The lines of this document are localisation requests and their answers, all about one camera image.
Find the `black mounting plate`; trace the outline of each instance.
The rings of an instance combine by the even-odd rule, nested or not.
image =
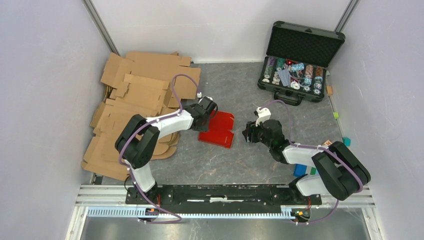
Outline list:
[[[149,198],[179,214],[281,213],[283,206],[307,206],[308,197],[295,195],[286,184],[158,185]],[[321,196],[310,197],[321,205]],[[126,204],[148,204],[134,188],[128,188]]]

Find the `metal frame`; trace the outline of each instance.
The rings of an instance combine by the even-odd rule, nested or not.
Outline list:
[[[349,18],[351,17],[358,3],[359,3],[359,0],[350,0],[349,4],[347,5],[346,9],[343,12],[343,15],[341,15],[340,20],[335,26],[335,29],[334,29],[335,32],[341,32],[343,28],[345,28],[346,23],[349,21]]]
[[[99,13],[97,12],[96,8],[94,7],[92,0],[82,0],[82,3],[84,4],[85,8],[87,9],[87,12],[90,14],[91,19],[93,20],[95,26],[98,29],[98,32],[103,37],[103,40],[106,43],[106,45],[109,47],[110,51],[112,53],[119,55],[118,49],[115,46],[114,41],[112,40],[111,36],[109,35],[109,32],[106,29],[105,24],[103,23],[102,19],[100,18]]]
[[[121,185],[81,185],[76,198],[71,222],[66,233],[66,240],[79,240],[81,238],[87,217],[145,217],[145,209],[151,205],[126,204],[127,190]],[[315,208],[332,208],[336,199],[331,195],[321,195],[322,205],[313,205]],[[282,205],[281,213],[265,214],[181,214],[183,218],[224,218],[224,219],[289,219],[292,209],[306,208],[306,205]],[[354,193],[344,201],[340,201],[338,208],[362,209],[371,240],[384,240],[381,231],[379,215],[371,195],[370,188],[366,185],[362,192]],[[169,215],[161,214],[160,218]]]

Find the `teal block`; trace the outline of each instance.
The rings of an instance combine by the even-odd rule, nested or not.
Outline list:
[[[351,145],[351,139],[348,138],[347,136],[344,136],[341,138],[343,140],[344,145],[346,145],[346,147],[349,147]]]

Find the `blue block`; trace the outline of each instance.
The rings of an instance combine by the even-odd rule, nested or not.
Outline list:
[[[302,175],[305,175],[306,173],[306,166],[302,164],[296,164],[294,166],[294,173],[293,176],[300,177]]]
[[[343,139],[343,143],[344,145],[346,145],[346,147],[349,147],[351,145],[351,139],[348,138],[347,136],[344,136],[341,139]]]

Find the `poker chip case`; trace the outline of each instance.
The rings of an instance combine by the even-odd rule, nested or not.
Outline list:
[[[344,42],[341,32],[276,21],[257,86],[293,106],[320,102],[326,68]]]

